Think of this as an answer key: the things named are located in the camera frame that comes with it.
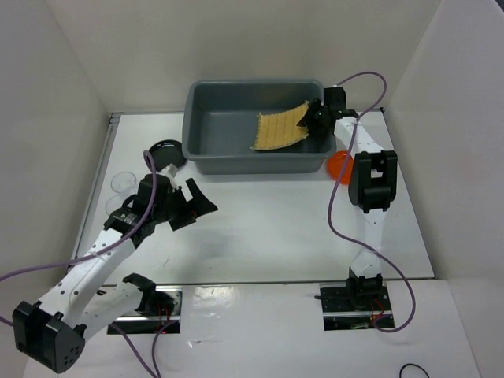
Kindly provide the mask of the grey plastic bin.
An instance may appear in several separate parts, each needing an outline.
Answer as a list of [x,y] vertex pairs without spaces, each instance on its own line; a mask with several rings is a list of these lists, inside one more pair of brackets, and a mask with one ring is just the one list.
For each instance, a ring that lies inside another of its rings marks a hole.
[[316,172],[336,152],[334,135],[310,135],[279,150],[252,146],[259,115],[287,111],[322,94],[315,79],[197,81],[183,115],[183,155],[205,175]]

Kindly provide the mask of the clear glass cup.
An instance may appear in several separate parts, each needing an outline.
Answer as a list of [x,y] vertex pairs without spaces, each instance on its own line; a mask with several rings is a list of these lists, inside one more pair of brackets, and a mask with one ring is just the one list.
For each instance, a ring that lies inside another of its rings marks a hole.
[[109,216],[115,210],[122,207],[124,201],[127,199],[127,196],[124,195],[115,195],[110,198],[106,203],[106,214]]
[[123,171],[116,174],[111,182],[111,189],[117,194],[124,194],[129,191],[134,191],[137,184],[136,175],[129,171]]

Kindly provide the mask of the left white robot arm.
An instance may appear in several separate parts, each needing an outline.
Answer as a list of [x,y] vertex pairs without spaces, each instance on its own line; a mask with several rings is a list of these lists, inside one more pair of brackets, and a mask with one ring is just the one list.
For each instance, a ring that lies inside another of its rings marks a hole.
[[111,291],[99,290],[109,276],[150,237],[157,225],[173,231],[217,211],[193,179],[191,199],[172,178],[147,174],[104,223],[94,245],[64,278],[38,301],[21,302],[13,311],[16,348],[55,373],[69,370],[86,342],[117,318],[136,312],[167,313],[172,298],[154,281],[131,273]]

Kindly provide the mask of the black round plate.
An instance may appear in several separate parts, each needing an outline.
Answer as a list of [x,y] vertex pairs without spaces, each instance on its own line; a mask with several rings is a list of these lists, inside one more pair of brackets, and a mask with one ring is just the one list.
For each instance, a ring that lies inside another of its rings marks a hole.
[[165,139],[155,143],[150,149],[157,172],[174,165],[178,169],[186,165],[187,159],[183,155],[182,143],[174,139]]

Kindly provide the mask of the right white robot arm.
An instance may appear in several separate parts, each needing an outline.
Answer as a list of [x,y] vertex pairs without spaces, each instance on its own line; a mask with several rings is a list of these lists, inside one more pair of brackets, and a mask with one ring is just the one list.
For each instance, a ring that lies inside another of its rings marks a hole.
[[333,131],[352,158],[347,188],[356,209],[361,250],[349,268],[345,300],[351,308],[363,309],[372,301],[371,289],[380,287],[383,280],[380,259],[366,245],[381,244],[384,218],[397,193],[397,154],[385,150],[361,126],[358,114],[347,108],[341,87],[327,87],[322,99],[309,101],[298,126],[316,137]]

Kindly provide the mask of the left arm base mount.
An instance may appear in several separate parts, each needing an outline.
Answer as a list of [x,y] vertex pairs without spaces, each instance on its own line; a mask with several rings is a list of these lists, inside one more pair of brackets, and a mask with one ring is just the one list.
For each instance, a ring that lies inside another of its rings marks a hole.
[[127,335],[179,334],[183,302],[180,286],[159,286],[158,299],[146,313],[132,310],[118,317],[106,329],[107,335],[119,335],[115,325]]

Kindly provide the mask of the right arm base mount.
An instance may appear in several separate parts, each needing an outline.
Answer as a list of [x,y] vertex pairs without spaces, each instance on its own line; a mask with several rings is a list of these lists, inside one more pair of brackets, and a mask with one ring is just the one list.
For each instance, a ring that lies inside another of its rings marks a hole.
[[388,290],[380,273],[366,278],[349,271],[344,283],[320,285],[314,299],[321,304],[326,331],[395,327]]

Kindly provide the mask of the woven bamboo mat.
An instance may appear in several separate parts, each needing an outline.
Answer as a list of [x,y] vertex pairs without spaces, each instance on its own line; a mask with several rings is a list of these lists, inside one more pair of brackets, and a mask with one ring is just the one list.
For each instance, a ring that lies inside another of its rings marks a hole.
[[255,151],[279,150],[293,146],[309,135],[306,127],[298,123],[306,115],[308,102],[280,113],[258,114],[258,123],[254,144]]

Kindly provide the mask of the orange plastic plate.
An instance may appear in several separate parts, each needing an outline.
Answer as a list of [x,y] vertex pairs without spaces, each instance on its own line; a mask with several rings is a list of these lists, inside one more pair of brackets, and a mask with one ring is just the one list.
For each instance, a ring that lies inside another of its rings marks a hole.
[[[345,162],[346,158],[347,158],[347,151],[341,150],[341,151],[336,152],[333,156],[331,156],[327,160],[327,163],[326,163],[327,172],[328,172],[328,175],[333,180],[338,179],[339,174],[342,172],[343,163]],[[344,185],[350,184],[353,163],[354,163],[354,160],[352,157],[350,157],[349,161],[347,162],[346,168],[344,169],[344,173],[343,173],[343,176],[341,179],[341,184],[344,184]]]

